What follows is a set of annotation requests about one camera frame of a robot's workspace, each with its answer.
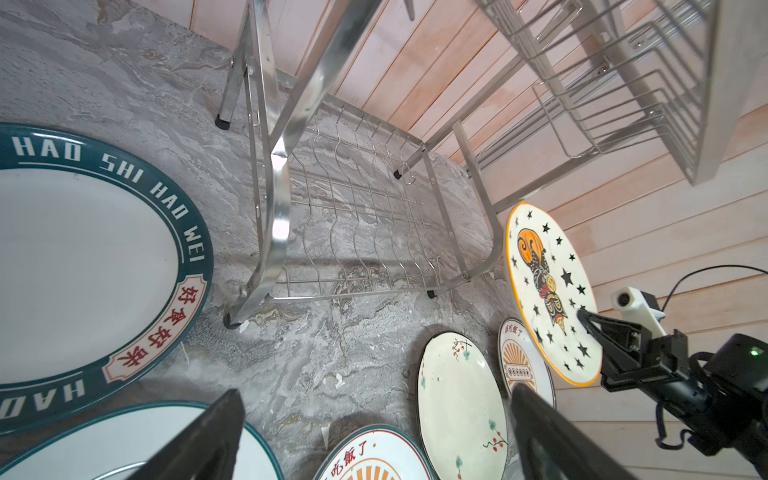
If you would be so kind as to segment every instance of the stainless steel dish rack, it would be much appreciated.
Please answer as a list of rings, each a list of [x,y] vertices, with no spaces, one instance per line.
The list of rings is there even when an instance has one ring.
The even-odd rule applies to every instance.
[[[249,0],[216,123],[229,128],[244,81],[259,264],[225,324],[237,328],[266,301],[434,296],[466,283],[502,254],[498,213],[620,148],[658,138],[691,183],[712,178],[764,53],[768,2],[654,1],[656,17],[627,32],[621,8],[631,0],[557,0],[528,21],[510,0],[478,0],[518,55],[421,141],[326,95],[381,0],[333,3],[282,109],[266,0]],[[558,47],[589,38],[592,51],[552,65]],[[475,155],[462,121],[525,65],[540,80],[539,108]],[[544,127],[568,160],[493,204],[481,169]],[[451,133],[492,233],[490,252],[472,255],[476,266],[429,156]],[[447,251],[435,251],[439,244]]]

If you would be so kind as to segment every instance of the plate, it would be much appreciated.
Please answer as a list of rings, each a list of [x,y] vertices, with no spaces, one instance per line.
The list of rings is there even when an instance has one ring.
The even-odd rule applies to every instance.
[[[419,429],[442,480],[498,480],[509,450],[507,418],[491,367],[458,333],[435,336],[422,355]]]
[[[112,412],[14,458],[0,468],[0,478],[128,478],[206,408],[197,402],[155,402]],[[264,438],[246,423],[233,479],[252,478],[283,480],[283,472]]]
[[[214,268],[192,200],[119,148],[0,124],[0,435],[146,373],[200,312]]]
[[[603,349],[576,312],[598,308],[565,232],[547,212],[523,203],[509,214],[505,244],[512,289],[531,339],[564,380],[592,384],[600,375]]]
[[[429,463],[408,436],[389,425],[368,425],[347,436],[315,480],[431,480]]]
[[[547,363],[518,319],[506,319],[498,332],[498,364],[502,368],[507,393],[522,382],[554,407],[554,385]]]

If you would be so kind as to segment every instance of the wooden plank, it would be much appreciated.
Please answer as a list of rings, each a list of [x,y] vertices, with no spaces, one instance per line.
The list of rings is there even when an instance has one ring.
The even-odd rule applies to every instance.
[[[422,139],[430,138],[516,55],[507,38],[497,31],[429,106],[409,133]]]
[[[675,293],[667,305],[662,326],[668,333],[675,329],[687,335],[703,330],[724,328],[768,319],[768,275],[757,274],[740,280],[719,283],[686,293]],[[667,298],[658,298],[663,305]],[[621,318],[616,310],[601,315]]]
[[[652,2],[636,3],[637,4],[634,5],[633,8],[625,8],[622,10],[624,24],[632,25],[630,28],[633,28],[636,24],[642,22],[645,17],[651,14],[655,7]],[[589,44],[580,45],[578,39],[574,36],[558,46],[557,50],[559,50],[562,55],[553,55],[553,52],[550,52],[548,53],[548,57],[550,57],[552,63],[555,65],[555,69],[558,70],[565,65],[572,65],[576,61],[584,58],[585,49],[587,51],[592,51],[594,50],[594,46]],[[497,94],[489,98],[485,104],[478,108],[478,110],[467,119],[467,122],[465,122],[465,129],[471,136],[470,144],[474,147],[475,151],[482,149],[484,145],[487,145],[500,133],[507,130],[520,113],[535,101],[535,96],[533,96],[532,92],[529,92],[529,88],[538,78],[535,74],[532,74],[532,72],[532,78],[527,78],[522,72],[523,70],[510,79],[504,87],[499,89]],[[514,108],[508,108],[510,103],[512,103],[520,94],[526,94],[530,98],[526,98],[527,101],[518,101],[517,106]],[[446,157],[450,157],[454,161],[461,161],[458,144],[455,141],[445,141],[440,147],[439,153]]]
[[[195,0],[190,30],[234,50],[245,1]]]
[[[280,70],[296,76],[328,4],[329,0],[270,0],[272,47]]]
[[[366,101],[365,111],[389,119],[477,8],[472,0],[436,0]]]
[[[497,32],[485,12],[480,8],[475,10],[458,35],[397,107],[389,123],[410,130]]]
[[[638,468],[630,467],[627,470],[638,480],[716,480],[717,478],[723,478],[723,480],[729,479],[748,479],[748,478],[760,478],[755,475],[726,475],[722,473],[703,473],[703,472],[690,472],[687,470],[667,470],[665,468]]]
[[[592,293],[595,300],[597,300],[598,309],[609,310],[611,308],[611,294],[623,286],[634,286],[657,297],[663,297],[672,290],[674,284],[684,275],[706,266],[726,263],[751,265],[768,270],[768,238],[740,243],[706,255],[670,263],[643,273],[593,286]],[[754,271],[743,268],[708,270],[686,279],[677,288],[677,292],[687,292],[754,275]]]
[[[739,119],[725,160],[768,143],[768,105]],[[598,217],[668,185],[684,181],[683,172],[669,154],[615,178],[550,212],[563,229]]]
[[[733,449],[724,449],[712,457],[701,455],[690,445],[677,451],[659,449],[654,442],[658,437],[655,422],[575,422],[574,425],[625,467],[747,476],[755,472],[752,464]],[[682,428],[682,423],[667,422],[667,431],[673,437]]]
[[[569,228],[565,233],[576,252],[588,257],[590,253],[646,232],[758,194],[768,187],[767,178],[768,144],[725,162],[712,181],[696,187],[686,181],[676,182]]]
[[[582,257],[581,262],[592,284],[600,285],[768,237],[766,205],[768,191],[617,243]]]
[[[420,25],[434,0],[414,0],[415,20],[408,18],[405,2],[389,0],[355,62],[339,83],[336,96],[361,108],[387,69]]]
[[[194,0],[136,0],[136,3],[184,28],[190,27]]]

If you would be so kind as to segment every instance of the gray marble countertop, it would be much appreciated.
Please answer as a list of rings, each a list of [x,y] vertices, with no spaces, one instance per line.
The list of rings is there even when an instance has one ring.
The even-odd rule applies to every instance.
[[[518,314],[501,266],[436,299],[401,293],[270,305],[243,333],[225,329],[223,308],[253,272],[258,245],[243,102],[232,129],[213,122],[230,53],[125,0],[0,0],[0,39],[0,121],[95,137],[154,164],[193,199],[215,251],[211,295],[179,348],[93,409],[0,439],[0,463],[120,407],[212,402],[237,388],[286,478],[310,480],[329,452],[322,427],[330,425],[331,447],[374,422],[419,442],[414,386],[434,334],[463,333],[496,364],[498,328]],[[435,168],[457,236],[477,262],[490,238],[470,181],[446,159]],[[505,478],[522,478],[517,449],[509,450]]]

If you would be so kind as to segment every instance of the black star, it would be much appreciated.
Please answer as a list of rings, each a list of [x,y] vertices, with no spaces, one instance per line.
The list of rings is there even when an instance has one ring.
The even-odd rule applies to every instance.
[[[560,275],[560,278],[562,278],[563,281],[565,281],[565,286],[568,286],[569,283],[571,285],[574,284],[573,281],[571,281],[571,273],[570,272],[566,272],[565,268],[563,269],[563,274]]]

